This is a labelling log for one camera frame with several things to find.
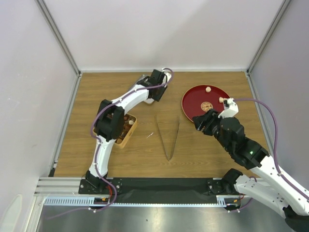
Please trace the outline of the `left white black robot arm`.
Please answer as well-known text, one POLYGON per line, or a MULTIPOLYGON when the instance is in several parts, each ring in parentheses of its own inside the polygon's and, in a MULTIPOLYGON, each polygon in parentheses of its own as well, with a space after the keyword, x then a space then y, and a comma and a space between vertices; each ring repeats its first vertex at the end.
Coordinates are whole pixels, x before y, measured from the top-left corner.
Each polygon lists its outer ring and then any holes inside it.
POLYGON ((143 101, 160 101, 173 76, 169 68, 153 70, 151 75, 138 80, 122 96, 101 102, 90 129, 91 137, 96 139, 96 148, 92 164, 85 174, 84 186, 89 186, 95 193, 102 193, 107 185, 112 185, 106 180, 108 162, 112 147, 122 134, 125 114, 143 101))

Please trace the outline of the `brown metal tongs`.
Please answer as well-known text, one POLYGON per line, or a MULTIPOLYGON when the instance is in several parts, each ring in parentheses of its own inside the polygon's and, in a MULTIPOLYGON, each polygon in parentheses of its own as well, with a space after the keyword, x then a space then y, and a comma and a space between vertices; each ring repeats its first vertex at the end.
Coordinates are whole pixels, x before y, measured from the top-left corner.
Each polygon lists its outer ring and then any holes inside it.
POLYGON ((168 162, 173 158, 180 128, 180 116, 156 115, 155 123, 168 162))

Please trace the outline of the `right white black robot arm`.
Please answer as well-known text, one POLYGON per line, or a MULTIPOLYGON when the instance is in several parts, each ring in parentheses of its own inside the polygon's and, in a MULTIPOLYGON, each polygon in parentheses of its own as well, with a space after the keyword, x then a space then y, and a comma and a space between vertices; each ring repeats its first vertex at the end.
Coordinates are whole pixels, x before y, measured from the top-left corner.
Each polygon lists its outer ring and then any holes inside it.
POLYGON ((282 168, 275 165, 271 156, 258 142, 246 137, 244 127, 235 117, 218 117, 218 112, 209 110, 202 116, 193 117, 195 128, 205 135, 214 136, 224 150, 240 166, 266 181, 271 189, 238 173, 222 182, 223 191, 236 191, 268 206, 285 219, 295 232, 309 230, 309 191, 300 185, 282 168))

